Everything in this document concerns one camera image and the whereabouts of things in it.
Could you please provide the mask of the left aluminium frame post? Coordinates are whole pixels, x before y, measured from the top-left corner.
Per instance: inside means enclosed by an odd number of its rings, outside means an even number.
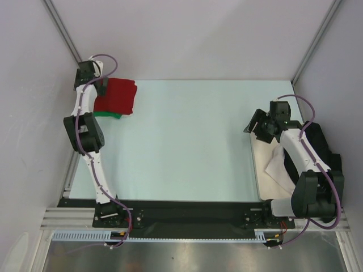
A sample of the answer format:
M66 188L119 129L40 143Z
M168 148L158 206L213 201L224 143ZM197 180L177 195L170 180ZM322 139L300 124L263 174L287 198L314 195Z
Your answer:
M84 62L83 59L75 46L73 39L71 38L69 31L66 28L66 25L63 23L56 6L54 5L53 1L51 0L41 0L41 3L45 7L51 21L53 22L56 30L58 31L60 37L62 38L63 42L65 43L72 59L76 63L76 66L79 67L80 62Z

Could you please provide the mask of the white t shirt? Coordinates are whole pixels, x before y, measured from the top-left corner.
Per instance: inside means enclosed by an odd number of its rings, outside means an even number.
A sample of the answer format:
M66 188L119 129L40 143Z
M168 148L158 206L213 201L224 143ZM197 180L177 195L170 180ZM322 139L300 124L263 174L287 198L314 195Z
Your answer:
M296 186L284 166L284 160L284 148L278 144L273 150L272 158L267 164L265 172L286 192L292 194Z

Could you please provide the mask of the black t shirt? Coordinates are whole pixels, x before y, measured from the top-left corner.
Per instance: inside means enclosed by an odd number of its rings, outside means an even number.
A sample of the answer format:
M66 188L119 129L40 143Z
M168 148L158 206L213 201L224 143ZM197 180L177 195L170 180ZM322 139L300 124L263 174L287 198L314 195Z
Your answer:
M328 145L328 142L324 136L324 133L319 124L313 122L305 130L306 137L310 142L312 148L318 154L318 156L327 164L332 171L342 170L341 155L334 154ZM297 169L286 150L284 150L284 167L289 175L289 178L295 185L299 179Z

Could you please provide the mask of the red t shirt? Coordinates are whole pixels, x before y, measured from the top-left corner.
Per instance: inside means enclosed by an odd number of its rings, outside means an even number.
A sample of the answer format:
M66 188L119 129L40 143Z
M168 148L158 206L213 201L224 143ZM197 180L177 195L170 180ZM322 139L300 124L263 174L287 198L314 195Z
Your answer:
M98 96L94 112L112 112L121 114L121 92L126 86L136 85L135 80L109 78L105 96Z

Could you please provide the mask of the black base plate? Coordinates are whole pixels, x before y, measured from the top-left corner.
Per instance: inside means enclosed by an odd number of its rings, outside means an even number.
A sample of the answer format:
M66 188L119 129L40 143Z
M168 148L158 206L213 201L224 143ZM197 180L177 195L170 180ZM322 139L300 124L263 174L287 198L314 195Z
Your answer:
M130 228L145 236L237 237L248 230L280 232L295 229L287 217L275 217L264 202L123 201L127 207L121 221L107 219L95 228ZM59 207L96 208L93 199L62 198Z

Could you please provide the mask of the right aluminium frame post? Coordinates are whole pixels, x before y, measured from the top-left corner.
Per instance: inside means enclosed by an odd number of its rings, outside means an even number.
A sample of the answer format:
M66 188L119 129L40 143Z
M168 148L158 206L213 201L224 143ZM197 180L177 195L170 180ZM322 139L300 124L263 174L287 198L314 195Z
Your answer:
M293 88L295 88L301 75L306 70L315 51L317 50L319 44L323 40L324 35L328 31L330 25L332 24L335 16L338 14L343 3L344 3L343 0L334 0L334 1L332 1L331 5L329 6L320 26L318 27L317 32L315 33L306 53L303 55L303 58L302 58L301 62L299 63L298 68L292 77L292 80L290 81Z

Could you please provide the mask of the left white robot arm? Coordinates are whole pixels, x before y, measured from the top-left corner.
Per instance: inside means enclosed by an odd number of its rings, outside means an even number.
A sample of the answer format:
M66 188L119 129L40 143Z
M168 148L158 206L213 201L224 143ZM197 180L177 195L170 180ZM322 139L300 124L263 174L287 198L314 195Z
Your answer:
M107 83L102 62L93 57L80 62L74 82L75 106L63 123L73 150L81 155L91 175L96 194L95 221L106 220L117 227L125 221L125 210L104 174L100 150L105 139L94 115L95 100L105 95Z

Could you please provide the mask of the folded green t shirt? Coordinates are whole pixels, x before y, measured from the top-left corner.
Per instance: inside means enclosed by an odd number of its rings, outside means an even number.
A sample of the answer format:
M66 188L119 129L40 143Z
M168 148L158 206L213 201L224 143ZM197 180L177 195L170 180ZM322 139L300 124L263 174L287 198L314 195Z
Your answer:
M120 119L122 117L121 114L112 113L112 112L94 112L95 117L112 117L115 119Z

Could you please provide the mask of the aluminium frame post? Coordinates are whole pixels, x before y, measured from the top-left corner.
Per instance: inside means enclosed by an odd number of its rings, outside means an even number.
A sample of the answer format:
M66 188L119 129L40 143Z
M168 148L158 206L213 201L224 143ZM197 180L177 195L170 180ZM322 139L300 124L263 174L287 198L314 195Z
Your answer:
M76 63L76 66L79 67L80 62L84 62L83 59L75 46L73 39L71 38L69 31L66 28L66 25L63 23L56 6L54 5L53 1L51 0L41 0L41 3L45 7L51 21L53 22L56 30L58 31L60 37L62 38L63 42L65 43L72 59Z
M299 63L298 68L292 77L292 80L290 81L293 88L295 88L301 75L306 70L315 51L317 50L319 44L323 40L324 35L328 31L330 25L332 24L335 16L338 14L343 3L344 3L343 0L334 0L334 1L332 1L331 5L329 6L320 26L318 27L317 32L315 33L306 53L303 55L303 58L302 58L301 62Z

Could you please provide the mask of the white tray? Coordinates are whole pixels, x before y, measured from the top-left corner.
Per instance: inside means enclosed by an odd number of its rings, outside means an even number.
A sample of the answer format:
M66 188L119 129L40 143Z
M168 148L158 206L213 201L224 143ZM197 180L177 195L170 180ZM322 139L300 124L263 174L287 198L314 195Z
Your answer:
M274 139L271 143L257 140L256 135L250 134L252 157L255 167L255 176L258 187L259 198L263 201L268 199L283 199L292 196L292 192L286 191L279 185L265 169L273 158L273 151L280 144Z

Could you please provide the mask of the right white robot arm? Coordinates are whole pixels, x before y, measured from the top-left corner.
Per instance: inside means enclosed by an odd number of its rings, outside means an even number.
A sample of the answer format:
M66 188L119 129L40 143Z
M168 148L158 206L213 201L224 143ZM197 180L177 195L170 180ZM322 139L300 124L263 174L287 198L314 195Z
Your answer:
M244 129L257 140L276 140L290 156L298 173L291 197L269 199L269 209L262 212L262 222L275 227L282 217L339 218L344 176L333 171L310 144L303 124L291 119L287 101L271 101L269 111L257 109Z

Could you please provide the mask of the aluminium front rail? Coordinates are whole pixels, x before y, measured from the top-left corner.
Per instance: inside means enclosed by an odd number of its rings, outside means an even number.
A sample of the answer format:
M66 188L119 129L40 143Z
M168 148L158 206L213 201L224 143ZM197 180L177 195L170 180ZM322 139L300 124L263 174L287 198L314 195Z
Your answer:
M42 230L93 230L94 220L93 208L47 208L41 222ZM334 229L322 229L313 223L309 224L308 232L312 231L335 231L350 232L348 220L344 211L340 223Z

